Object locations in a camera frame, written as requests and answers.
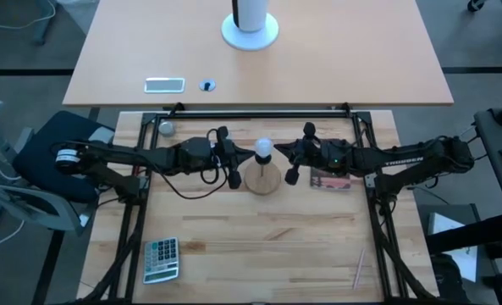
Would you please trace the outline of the grey metal leg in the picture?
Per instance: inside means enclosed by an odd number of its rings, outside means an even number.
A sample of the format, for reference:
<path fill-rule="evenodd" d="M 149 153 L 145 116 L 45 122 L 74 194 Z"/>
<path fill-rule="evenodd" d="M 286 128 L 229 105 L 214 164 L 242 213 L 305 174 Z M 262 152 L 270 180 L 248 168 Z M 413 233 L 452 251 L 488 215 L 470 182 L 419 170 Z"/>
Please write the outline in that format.
<path fill-rule="evenodd" d="M 35 2 L 40 12 L 40 19 L 34 25 L 35 31 L 33 35 L 33 42 L 37 46 L 42 46 L 45 44 L 46 34 L 50 22 L 57 13 L 58 1 L 35 0 Z"/>

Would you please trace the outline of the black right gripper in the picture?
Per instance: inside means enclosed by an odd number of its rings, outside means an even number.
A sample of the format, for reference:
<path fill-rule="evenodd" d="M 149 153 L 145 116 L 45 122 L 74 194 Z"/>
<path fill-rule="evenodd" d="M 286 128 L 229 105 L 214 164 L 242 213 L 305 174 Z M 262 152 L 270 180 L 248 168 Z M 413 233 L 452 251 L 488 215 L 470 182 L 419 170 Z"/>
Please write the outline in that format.
<path fill-rule="evenodd" d="M 279 143 L 274 147 L 285 156 L 292 168 L 288 169 L 284 180 L 294 186 L 299 179 L 301 165 L 314 169 L 330 171 L 328 159 L 323 156 L 321 141 L 316 137 L 316 127 L 311 122 L 306 122 L 303 128 L 304 136 L 291 143 Z"/>

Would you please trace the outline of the white lightbulb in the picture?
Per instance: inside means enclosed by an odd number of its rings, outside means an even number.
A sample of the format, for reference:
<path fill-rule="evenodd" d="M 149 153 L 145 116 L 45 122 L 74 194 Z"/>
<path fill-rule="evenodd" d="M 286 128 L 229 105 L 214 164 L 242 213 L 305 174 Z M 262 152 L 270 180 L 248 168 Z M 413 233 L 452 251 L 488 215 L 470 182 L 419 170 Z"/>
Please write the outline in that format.
<path fill-rule="evenodd" d="M 256 155 L 260 158 L 267 158 L 271 155 L 273 150 L 273 142 L 271 139 L 263 137 L 257 139 L 255 142 Z"/>

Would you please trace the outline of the black aluminium frame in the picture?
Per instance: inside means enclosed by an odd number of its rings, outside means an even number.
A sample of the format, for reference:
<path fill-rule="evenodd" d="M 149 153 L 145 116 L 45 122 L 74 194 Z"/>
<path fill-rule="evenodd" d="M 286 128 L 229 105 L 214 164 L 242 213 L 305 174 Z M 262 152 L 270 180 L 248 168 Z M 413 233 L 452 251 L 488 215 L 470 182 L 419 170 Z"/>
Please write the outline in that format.
<path fill-rule="evenodd" d="M 311 121 L 320 138 L 355 140 L 352 120 L 341 118 L 262 118 L 240 111 L 220 111 L 228 118 L 178 119 L 170 146 L 211 128 L 226 125 L 234 142 L 252 149 L 260 137 L 275 143 L 303 136 Z M 284 182 L 277 191 L 258 196 L 227 186 L 201 200 L 185 200 L 159 176 L 152 177 L 145 211 L 133 303 L 326 303 L 381 302 L 383 290 L 363 180 L 352 178 L 348 191 L 309 186 L 308 168 L 299 170 L 297 186 Z M 78 292 L 92 291 L 115 259 L 124 205 L 106 204 L 92 225 Z M 415 277 L 439 294 L 421 220 L 411 191 L 398 195 L 394 225 L 401 256 Z M 144 246 L 148 241 L 177 237 L 179 277 L 145 285 Z M 352 290 L 358 259 L 366 248 L 359 286 Z"/>

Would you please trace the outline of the grey calculator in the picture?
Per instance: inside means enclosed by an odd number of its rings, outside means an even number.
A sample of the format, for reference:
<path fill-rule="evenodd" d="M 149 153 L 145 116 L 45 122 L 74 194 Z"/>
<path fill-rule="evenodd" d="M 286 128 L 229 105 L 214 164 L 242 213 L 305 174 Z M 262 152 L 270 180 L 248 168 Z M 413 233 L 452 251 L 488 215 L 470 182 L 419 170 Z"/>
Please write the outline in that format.
<path fill-rule="evenodd" d="M 179 240 L 177 237 L 149 241 L 145 244 L 144 284 L 157 284 L 178 278 L 179 266 Z"/>

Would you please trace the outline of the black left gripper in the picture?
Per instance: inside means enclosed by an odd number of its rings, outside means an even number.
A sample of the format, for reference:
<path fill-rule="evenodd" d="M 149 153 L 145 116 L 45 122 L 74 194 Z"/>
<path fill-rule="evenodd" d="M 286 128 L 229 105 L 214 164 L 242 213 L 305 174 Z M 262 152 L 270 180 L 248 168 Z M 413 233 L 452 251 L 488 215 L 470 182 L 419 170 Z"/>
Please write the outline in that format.
<path fill-rule="evenodd" d="M 217 142 L 214 146 L 214 154 L 220 159 L 223 168 L 229 172 L 228 183 L 232 190 L 238 189 L 241 184 L 241 176 L 238 171 L 240 164 L 252 158 L 255 154 L 253 150 L 237 147 L 228 138 L 229 130 L 226 126 L 220 126 L 215 131 Z"/>

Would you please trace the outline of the black bag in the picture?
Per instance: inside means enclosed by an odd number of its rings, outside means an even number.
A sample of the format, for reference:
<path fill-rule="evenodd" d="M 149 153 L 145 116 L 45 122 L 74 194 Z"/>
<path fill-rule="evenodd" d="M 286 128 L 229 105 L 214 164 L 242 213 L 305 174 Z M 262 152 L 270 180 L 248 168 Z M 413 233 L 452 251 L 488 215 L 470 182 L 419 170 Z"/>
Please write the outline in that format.
<path fill-rule="evenodd" d="M 452 302 L 469 303 L 460 269 L 454 259 L 448 254 L 437 254 L 431 257 L 431 262 L 440 297 Z"/>

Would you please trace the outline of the dark blue office chair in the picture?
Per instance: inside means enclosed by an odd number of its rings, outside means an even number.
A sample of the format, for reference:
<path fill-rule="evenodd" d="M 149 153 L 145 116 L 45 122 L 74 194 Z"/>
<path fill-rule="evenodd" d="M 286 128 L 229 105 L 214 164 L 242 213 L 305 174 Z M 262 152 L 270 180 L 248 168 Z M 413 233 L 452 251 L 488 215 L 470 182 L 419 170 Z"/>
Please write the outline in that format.
<path fill-rule="evenodd" d="M 0 207 L 24 222 L 81 235 L 100 190 L 83 175 L 60 173 L 57 150 L 66 141 L 109 143 L 113 137 L 113 129 L 67 111 L 53 115 L 37 132 L 24 129 L 14 145 L 0 131 L 0 151 L 14 171 L 13 177 L 0 171 Z"/>

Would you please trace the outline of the wooden lamp base black socket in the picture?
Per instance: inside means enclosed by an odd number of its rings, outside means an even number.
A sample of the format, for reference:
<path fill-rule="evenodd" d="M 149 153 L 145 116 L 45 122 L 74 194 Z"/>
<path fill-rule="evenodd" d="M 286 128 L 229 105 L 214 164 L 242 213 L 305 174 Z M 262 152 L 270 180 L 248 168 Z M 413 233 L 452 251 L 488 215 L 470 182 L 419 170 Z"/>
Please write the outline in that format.
<path fill-rule="evenodd" d="M 255 155 L 254 161 L 245 169 L 244 182 L 246 188 L 260 196 L 275 192 L 281 183 L 281 172 L 272 162 L 272 156 Z"/>

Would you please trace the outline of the white paper sheet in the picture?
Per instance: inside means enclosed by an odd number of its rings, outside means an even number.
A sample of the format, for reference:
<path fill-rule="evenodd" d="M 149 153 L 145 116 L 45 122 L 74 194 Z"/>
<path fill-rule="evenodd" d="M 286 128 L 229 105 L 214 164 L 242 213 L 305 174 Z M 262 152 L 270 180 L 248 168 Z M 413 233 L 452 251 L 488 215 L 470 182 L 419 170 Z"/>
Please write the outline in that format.
<path fill-rule="evenodd" d="M 428 234 L 434 235 L 447 230 L 453 230 L 464 225 L 440 213 L 430 213 Z M 460 270 L 461 277 L 471 282 L 477 281 L 477 246 L 462 247 L 444 254 L 450 255 Z"/>

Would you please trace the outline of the orange wooden desk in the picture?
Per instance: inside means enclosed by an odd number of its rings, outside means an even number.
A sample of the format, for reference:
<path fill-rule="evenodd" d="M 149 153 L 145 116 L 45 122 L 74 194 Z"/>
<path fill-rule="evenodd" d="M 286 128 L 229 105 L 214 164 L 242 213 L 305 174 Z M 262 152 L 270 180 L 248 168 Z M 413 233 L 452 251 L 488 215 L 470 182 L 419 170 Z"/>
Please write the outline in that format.
<path fill-rule="evenodd" d="M 67 106 L 451 105 L 415 0 L 270 0 L 277 40 L 239 51 L 222 38 L 230 0 L 100 0 Z M 177 94 L 146 78 L 185 78 Z M 216 81 L 202 91 L 204 79 Z"/>

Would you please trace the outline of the white tower fan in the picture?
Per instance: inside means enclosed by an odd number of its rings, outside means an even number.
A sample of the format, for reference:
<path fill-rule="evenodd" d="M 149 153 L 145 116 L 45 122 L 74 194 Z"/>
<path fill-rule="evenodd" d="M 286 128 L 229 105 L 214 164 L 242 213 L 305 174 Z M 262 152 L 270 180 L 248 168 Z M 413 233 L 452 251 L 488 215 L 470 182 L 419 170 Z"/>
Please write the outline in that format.
<path fill-rule="evenodd" d="M 231 0 L 232 13 L 222 25 L 224 41 L 241 51 L 259 51 L 279 36 L 279 23 L 268 12 L 268 0 Z"/>

